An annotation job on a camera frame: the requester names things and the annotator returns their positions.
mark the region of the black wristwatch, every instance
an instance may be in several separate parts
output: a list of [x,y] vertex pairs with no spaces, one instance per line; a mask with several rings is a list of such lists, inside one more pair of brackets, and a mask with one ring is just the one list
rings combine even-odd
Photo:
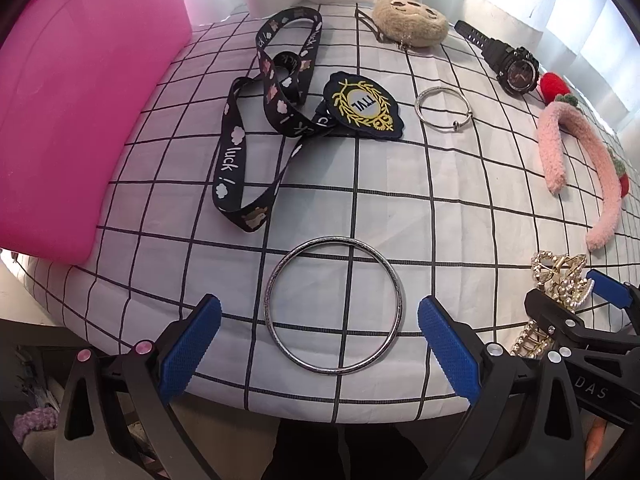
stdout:
[[526,48],[513,48],[503,41],[489,38],[462,20],[458,20],[454,28],[480,48],[482,57],[497,74],[498,83],[507,94],[526,94],[536,87],[540,64]]

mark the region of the small silver bracelet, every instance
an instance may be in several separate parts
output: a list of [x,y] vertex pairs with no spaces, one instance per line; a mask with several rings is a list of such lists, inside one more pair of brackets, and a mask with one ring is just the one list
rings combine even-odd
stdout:
[[[276,278],[280,274],[280,271],[293,258],[298,256],[298,254],[300,254],[301,252],[307,250],[310,247],[325,245],[325,244],[348,245],[348,246],[359,248],[360,250],[366,253],[369,253],[378,261],[378,263],[380,263],[383,267],[385,267],[386,273],[391,278],[391,282],[394,285],[394,291],[396,292],[396,318],[394,319],[391,330],[389,331],[389,334],[386,336],[386,339],[384,340],[382,345],[380,345],[380,347],[366,359],[363,359],[362,361],[358,361],[353,365],[342,366],[339,368],[321,368],[321,367],[309,364],[303,361],[302,359],[296,357],[295,355],[293,355],[292,352],[286,346],[284,346],[284,343],[280,340],[280,338],[276,334],[275,327],[273,326],[273,319],[271,319],[271,293],[273,291],[273,285],[276,281]],[[325,236],[321,238],[315,238],[313,240],[309,240],[304,242],[303,244],[300,244],[298,247],[294,248],[289,253],[287,253],[283,259],[280,260],[280,262],[273,269],[273,272],[269,277],[269,281],[267,282],[267,287],[264,291],[263,307],[264,307],[264,322],[267,325],[267,329],[269,330],[271,337],[273,337],[274,343],[276,343],[276,346],[282,351],[284,355],[286,355],[289,359],[295,362],[295,364],[302,366],[307,370],[311,370],[312,372],[325,374],[325,375],[341,375],[341,374],[348,374],[350,372],[355,372],[357,370],[360,370],[361,368],[364,368],[365,366],[370,365],[373,361],[375,361],[382,354],[384,354],[386,350],[389,348],[389,346],[391,345],[391,343],[396,337],[396,333],[398,332],[398,327],[400,326],[400,321],[402,319],[402,288],[400,285],[400,278],[398,277],[398,274],[396,273],[394,268],[386,260],[386,258],[382,254],[380,254],[377,250],[375,250],[373,247],[367,245],[364,242],[356,240],[355,238],[346,238],[343,236]]]
[[[427,119],[424,118],[424,116],[422,115],[422,112],[420,111],[420,106],[428,96],[433,95],[437,92],[444,92],[446,94],[455,95],[456,97],[459,97],[464,101],[466,105],[466,116],[464,121],[462,122],[453,121],[453,125],[451,126],[441,126],[439,124],[430,123]],[[415,100],[414,108],[415,108],[415,113],[418,114],[418,117],[420,118],[420,120],[424,124],[428,124],[431,128],[435,128],[436,130],[446,130],[446,131],[453,130],[454,132],[456,132],[460,128],[462,128],[462,126],[467,124],[471,120],[471,118],[474,116],[473,110],[471,109],[471,104],[469,104],[469,101],[466,100],[466,97],[464,97],[457,90],[454,90],[453,88],[449,88],[446,86],[432,86],[431,88],[427,88],[424,92],[421,92],[420,95],[418,95],[418,97]]]

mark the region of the person's leg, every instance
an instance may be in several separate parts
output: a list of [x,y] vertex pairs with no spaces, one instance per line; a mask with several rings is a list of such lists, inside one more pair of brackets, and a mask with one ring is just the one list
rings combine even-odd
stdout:
[[393,424],[346,424],[351,480],[418,480],[427,465]]
[[344,480],[335,426],[283,418],[262,480]]

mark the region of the beige plush toy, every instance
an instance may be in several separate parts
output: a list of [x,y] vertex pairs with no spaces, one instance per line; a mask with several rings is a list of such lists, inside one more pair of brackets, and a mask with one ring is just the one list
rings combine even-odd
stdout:
[[449,33],[444,14],[411,0],[380,0],[372,16],[380,32],[407,46],[439,44]]

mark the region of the tablecloth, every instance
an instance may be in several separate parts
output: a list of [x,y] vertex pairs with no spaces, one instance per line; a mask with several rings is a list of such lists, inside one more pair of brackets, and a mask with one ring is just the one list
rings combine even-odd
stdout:
[[[370,12],[369,6],[360,6]],[[480,56],[451,29],[442,46],[404,53],[379,44],[354,18],[354,6],[318,6],[321,46],[308,117],[338,70],[379,82],[399,103],[404,136],[357,139],[336,129],[297,156],[270,222],[248,234],[213,206],[212,156],[230,83],[255,75],[255,33],[264,20],[239,9],[224,22],[196,27],[193,41],[159,82],[124,146],[104,199],[95,247],[82,266],[19,256],[8,265],[50,314],[105,352],[155,339],[206,293],[220,298],[222,326],[189,391],[255,412],[337,422],[414,420],[459,412],[420,334],[416,309],[435,294],[451,316],[486,342],[510,348],[527,321],[538,250],[586,253],[585,232],[602,210],[593,165],[564,135],[568,185],[545,185],[536,120],[537,91],[512,98]],[[287,25],[268,47],[298,51],[310,24]],[[455,134],[418,120],[422,90],[460,89],[474,119]],[[425,102],[433,122],[451,124],[463,110],[454,96]],[[245,90],[240,107],[248,138],[245,203],[273,181],[294,140],[269,126],[262,88]],[[582,110],[622,158],[590,108]],[[616,235],[589,254],[588,267],[638,283],[638,174],[623,200]],[[372,366],[341,377],[299,368],[273,344],[262,293],[282,255],[323,235],[359,238],[396,268],[406,310],[398,338]],[[299,257],[278,280],[272,303],[279,335],[300,358],[324,367],[352,364],[382,342],[394,316],[392,284],[382,266],[356,251],[325,247]],[[593,296],[580,314],[589,327],[619,330],[621,312]]]

